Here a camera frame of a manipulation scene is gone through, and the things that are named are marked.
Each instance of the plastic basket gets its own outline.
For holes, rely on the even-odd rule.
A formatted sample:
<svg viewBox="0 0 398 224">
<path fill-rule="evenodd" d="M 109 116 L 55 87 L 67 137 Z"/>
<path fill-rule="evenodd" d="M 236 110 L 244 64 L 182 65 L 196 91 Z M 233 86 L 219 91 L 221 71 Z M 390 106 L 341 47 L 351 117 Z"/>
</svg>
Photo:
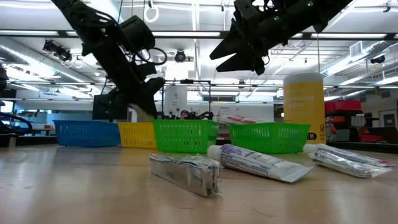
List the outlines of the plastic basket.
<svg viewBox="0 0 398 224">
<path fill-rule="evenodd" d="M 266 154 L 303 152 L 308 124 L 260 123 L 229 126 L 235 146 Z"/>
<path fill-rule="evenodd" d="M 109 147 L 120 144 L 117 124 L 102 121 L 54 121 L 61 146 Z"/>
<path fill-rule="evenodd" d="M 123 147 L 156 148 L 152 122 L 120 122 L 118 125 Z"/>
<path fill-rule="evenodd" d="M 162 152 L 206 153 L 216 144 L 218 125 L 209 120 L 153 120 L 157 149 Z"/>
</svg>

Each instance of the white toothpaste tube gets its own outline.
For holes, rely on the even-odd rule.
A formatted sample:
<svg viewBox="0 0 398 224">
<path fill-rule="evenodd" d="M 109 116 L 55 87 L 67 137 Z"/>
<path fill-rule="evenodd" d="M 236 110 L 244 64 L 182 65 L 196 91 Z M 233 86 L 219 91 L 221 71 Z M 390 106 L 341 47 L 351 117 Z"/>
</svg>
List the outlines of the white toothpaste tube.
<svg viewBox="0 0 398 224">
<path fill-rule="evenodd" d="M 315 152 L 315 151 L 323 151 L 329 152 L 338 157 L 347 159 L 352 162 L 358 162 L 361 164 L 367 164 L 378 167 L 392 167 L 395 166 L 387 161 L 382 161 L 380 159 L 375 159 L 369 156 L 360 155 L 353 152 L 348 152 L 346 150 L 338 149 L 335 147 L 327 146 L 325 144 L 306 144 L 304 145 L 304 152 Z"/>
<path fill-rule="evenodd" d="M 373 178 L 392 171 L 392 164 L 324 144 L 305 145 L 304 151 L 320 166 L 359 178 Z"/>
<path fill-rule="evenodd" d="M 210 146 L 207 150 L 207 156 L 230 169 L 289 183 L 301 179 L 313 168 L 230 144 Z"/>
</svg>

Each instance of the ceiling beam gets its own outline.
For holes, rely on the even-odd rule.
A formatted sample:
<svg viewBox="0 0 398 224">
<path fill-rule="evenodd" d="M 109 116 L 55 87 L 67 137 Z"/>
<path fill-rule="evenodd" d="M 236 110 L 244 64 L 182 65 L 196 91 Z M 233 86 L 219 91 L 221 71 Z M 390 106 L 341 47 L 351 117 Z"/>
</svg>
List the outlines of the ceiling beam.
<svg viewBox="0 0 398 224">
<path fill-rule="evenodd" d="M 156 39 L 224 39 L 229 31 L 187 31 L 187 30 L 153 30 Z M 79 39 L 73 30 L 34 30 L 34 29 L 0 29 L 0 37 L 41 37 Z M 317 40 L 313 32 L 301 32 L 290 40 Z M 319 41 L 323 40 L 398 40 L 398 32 L 322 32 Z"/>
</svg>

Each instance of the metal frame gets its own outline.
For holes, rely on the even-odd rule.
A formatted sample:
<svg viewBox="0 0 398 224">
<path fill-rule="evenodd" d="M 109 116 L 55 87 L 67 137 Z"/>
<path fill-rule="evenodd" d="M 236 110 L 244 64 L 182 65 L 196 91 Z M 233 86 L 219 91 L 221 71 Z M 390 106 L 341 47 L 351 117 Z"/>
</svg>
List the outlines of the metal frame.
<svg viewBox="0 0 398 224">
<path fill-rule="evenodd" d="M 57 32 L 58 35 L 30 35 L 30 34 L 1 34 L 2 31 L 52 31 Z M 41 38 L 66 38 L 66 39 L 79 39 L 77 35 L 68 35 L 68 33 L 74 32 L 74 30 L 35 30 L 35 29 L 0 29 L 0 37 L 41 37 Z M 184 33 L 192 33 L 193 35 L 162 35 L 162 36 L 155 36 L 156 39 L 224 39 L 229 31 L 217 31 L 217 30 L 153 30 L 153 32 L 184 32 Z M 213 36 L 197 36 L 194 33 L 215 33 L 219 32 L 220 35 Z M 290 38 L 291 40 L 317 40 L 314 32 L 301 32 L 299 36 L 295 36 Z M 380 37 L 343 37 L 343 38 L 336 38 L 336 37 L 319 37 L 319 40 L 371 40 L 371 41 L 381 41 L 381 40 L 398 40 L 398 32 L 322 32 L 322 34 L 385 34 L 386 36 L 383 38 Z"/>
<path fill-rule="evenodd" d="M 171 84 L 173 82 L 180 82 L 180 80 L 166 80 L 166 84 Z M 254 88 L 283 88 L 283 85 L 257 85 L 257 84 L 211 84 L 211 81 L 209 80 L 194 80 L 193 82 L 197 83 L 208 83 L 209 84 L 209 93 L 211 91 L 212 87 L 254 87 Z M 14 82 L 14 81 L 8 81 L 7 85 L 11 84 L 16 84 L 16 85 L 21 85 L 21 84 L 28 84 L 28 85 L 57 85 L 57 86 L 62 86 L 62 85 L 99 85 L 103 86 L 105 83 L 56 83 L 56 82 L 24 82 L 24 81 L 19 81 L 19 82 Z M 106 85 L 115 85 L 114 83 L 106 83 Z M 183 84 L 179 83 L 179 85 L 183 86 L 188 86 L 188 87 L 198 87 L 201 85 L 198 84 Z M 324 88 L 352 88 L 352 89 L 359 89 L 359 90 L 370 90 L 373 88 L 379 88 L 379 89 L 398 89 L 398 85 L 382 85 L 382 86 L 363 86 L 363 85 L 325 85 L 323 86 Z"/>
</svg>

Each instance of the window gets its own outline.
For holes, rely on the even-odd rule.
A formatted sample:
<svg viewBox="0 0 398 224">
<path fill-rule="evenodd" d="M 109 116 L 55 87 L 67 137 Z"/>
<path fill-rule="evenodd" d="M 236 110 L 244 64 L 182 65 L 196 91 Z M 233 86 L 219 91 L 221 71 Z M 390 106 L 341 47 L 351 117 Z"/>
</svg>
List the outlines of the window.
<svg viewBox="0 0 398 224">
<path fill-rule="evenodd" d="M 3 112 L 3 113 L 11 113 L 12 112 L 12 107 L 14 106 L 14 103 L 11 102 L 11 101 L 6 101 L 6 100 L 3 100 L 3 102 L 6 105 L 0 107 L 0 111 Z"/>
</svg>

